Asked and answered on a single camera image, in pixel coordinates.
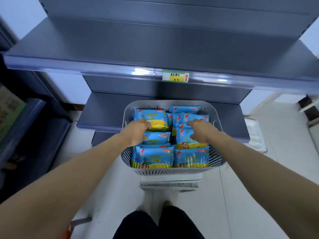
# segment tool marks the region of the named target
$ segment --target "human arm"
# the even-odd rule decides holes
[[[190,121],[191,138],[215,147],[251,196],[291,238],[319,238],[319,186],[218,131],[205,120]]]
[[[106,171],[127,147],[146,140],[151,124],[133,121],[119,134],[78,154],[0,205],[1,238],[60,238]]]

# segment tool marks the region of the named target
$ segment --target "white plastic basket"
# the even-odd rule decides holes
[[[124,128],[134,119],[134,109],[163,109],[168,111],[171,105],[198,106],[202,108],[198,114],[210,115],[209,122],[213,124],[219,131],[222,127],[215,108],[205,101],[185,101],[185,100],[142,100],[134,101],[129,104],[124,111],[123,125]],[[123,162],[131,167],[131,147],[126,148],[121,153]],[[134,169],[136,173],[141,175],[167,175],[167,174],[195,174],[212,169],[225,163],[224,157],[214,147],[209,147],[209,167],[205,168],[159,168],[159,169]]]

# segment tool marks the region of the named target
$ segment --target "plastic basket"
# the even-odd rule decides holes
[[[209,122],[213,124],[219,131],[222,127],[215,108],[205,101],[187,101],[187,100],[152,100],[152,101],[134,101],[129,104],[124,111],[123,125],[124,128],[134,119],[134,109],[163,109],[168,111],[171,105],[189,105],[198,106],[202,108],[198,114],[210,115]],[[123,162],[131,167],[131,147],[126,148],[121,157]],[[195,174],[212,169],[215,166],[220,166],[225,163],[224,157],[213,146],[209,147],[209,167],[204,168],[159,168],[159,169],[134,169],[136,173],[141,175],[167,175],[167,174]]]

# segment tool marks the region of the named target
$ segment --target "black pants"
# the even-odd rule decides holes
[[[204,239],[186,213],[172,205],[164,208],[159,226],[143,211],[126,216],[113,239]]]

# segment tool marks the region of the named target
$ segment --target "hand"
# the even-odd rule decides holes
[[[190,138],[199,143],[211,144],[212,138],[219,134],[218,129],[204,119],[194,119],[193,121],[189,121],[187,125],[191,126],[194,130],[194,134],[191,134]]]
[[[127,147],[136,146],[142,141],[148,139],[144,135],[146,129],[150,129],[151,124],[146,119],[131,121],[125,128],[122,129],[120,135],[123,136],[124,141],[127,143]]]

